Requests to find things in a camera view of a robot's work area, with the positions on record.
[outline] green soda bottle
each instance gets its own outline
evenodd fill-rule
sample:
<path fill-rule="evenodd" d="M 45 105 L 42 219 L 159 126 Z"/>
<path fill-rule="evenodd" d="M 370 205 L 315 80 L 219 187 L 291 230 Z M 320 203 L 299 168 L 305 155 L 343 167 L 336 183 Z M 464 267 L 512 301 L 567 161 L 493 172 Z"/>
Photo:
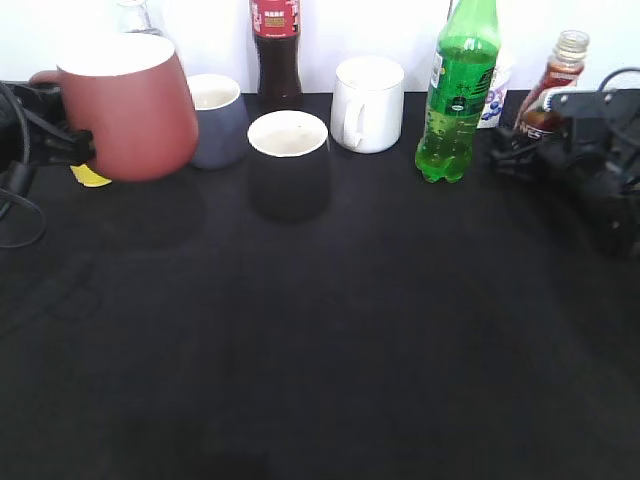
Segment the green soda bottle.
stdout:
<path fill-rule="evenodd" d="M 455 183 L 471 146 L 500 51 L 496 0 L 460 0 L 438 37 L 416 166 L 425 180 Z"/>

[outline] cup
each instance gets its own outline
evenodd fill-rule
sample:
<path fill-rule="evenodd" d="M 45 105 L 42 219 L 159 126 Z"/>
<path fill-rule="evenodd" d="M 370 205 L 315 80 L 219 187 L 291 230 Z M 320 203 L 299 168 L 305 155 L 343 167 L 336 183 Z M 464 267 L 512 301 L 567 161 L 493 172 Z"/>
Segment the cup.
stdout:
<path fill-rule="evenodd" d="M 191 165 L 201 169 L 229 166 L 247 153 L 249 117 L 240 86 L 223 75 L 187 78 L 198 114 L 200 139 Z"/>
<path fill-rule="evenodd" d="M 336 70 L 331 135 L 357 153 L 382 152 L 400 138 L 404 70 L 375 56 L 342 62 Z"/>
<path fill-rule="evenodd" d="M 249 127 L 248 191 L 252 206 L 285 222 L 313 218 L 331 197 L 329 133 L 313 115 L 280 110 Z"/>
<path fill-rule="evenodd" d="M 491 87 L 485 100 L 482 116 L 478 121 L 478 128 L 496 128 L 499 125 L 504 102 L 507 98 L 513 63 L 513 56 L 507 49 L 502 48 L 498 55 L 496 68 L 493 70 Z"/>
<path fill-rule="evenodd" d="M 189 163 L 198 120 L 174 45 L 156 35 L 99 34 L 69 45 L 57 71 L 31 83 L 58 83 L 72 129 L 93 133 L 87 163 L 103 177 L 152 180 Z"/>

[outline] red mug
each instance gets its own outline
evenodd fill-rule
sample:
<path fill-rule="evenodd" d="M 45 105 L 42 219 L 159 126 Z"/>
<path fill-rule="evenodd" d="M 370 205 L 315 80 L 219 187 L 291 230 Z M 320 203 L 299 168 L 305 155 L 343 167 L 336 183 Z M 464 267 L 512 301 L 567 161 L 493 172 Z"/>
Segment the red mug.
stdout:
<path fill-rule="evenodd" d="M 174 45 L 156 35 L 86 38 L 58 69 L 30 83 L 57 83 L 69 125 L 93 133 L 92 170 L 113 180 L 153 180 L 183 167 L 198 143 L 198 120 Z"/>

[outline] red bottle label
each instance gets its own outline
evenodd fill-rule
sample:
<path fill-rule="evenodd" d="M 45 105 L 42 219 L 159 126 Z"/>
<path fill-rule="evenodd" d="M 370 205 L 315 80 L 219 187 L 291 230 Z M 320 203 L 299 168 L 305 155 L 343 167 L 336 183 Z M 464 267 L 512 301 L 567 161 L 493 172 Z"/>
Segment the red bottle label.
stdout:
<path fill-rule="evenodd" d="M 522 102 L 518 116 L 516 117 L 516 128 L 523 130 L 522 122 L 524 116 L 531 110 L 542 110 L 542 103 L 547 92 L 554 87 L 574 87 L 578 84 L 578 78 L 584 70 L 584 66 L 573 69 L 566 69 L 554 64 L 547 64 L 547 70 L 544 77 L 529 92 L 527 98 Z M 547 115 L 548 117 L 557 117 L 557 115 Z"/>
<path fill-rule="evenodd" d="M 251 0 L 253 31 L 265 38 L 300 33 L 300 0 Z"/>

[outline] black mug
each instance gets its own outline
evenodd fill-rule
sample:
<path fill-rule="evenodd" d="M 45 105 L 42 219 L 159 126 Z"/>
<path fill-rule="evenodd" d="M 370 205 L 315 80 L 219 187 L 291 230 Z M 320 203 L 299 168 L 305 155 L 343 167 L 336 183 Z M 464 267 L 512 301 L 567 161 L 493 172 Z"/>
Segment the black mug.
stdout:
<path fill-rule="evenodd" d="M 193 75 L 187 83 L 200 125 L 191 165 L 216 170 L 243 159 L 249 116 L 240 86 L 229 77 L 210 73 Z"/>
<path fill-rule="evenodd" d="M 259 213 L 285 222 L 322 213 L 331 198 L 328 130 L 308 113 L 281 110 L 251 124 L 248 186 Z"/>

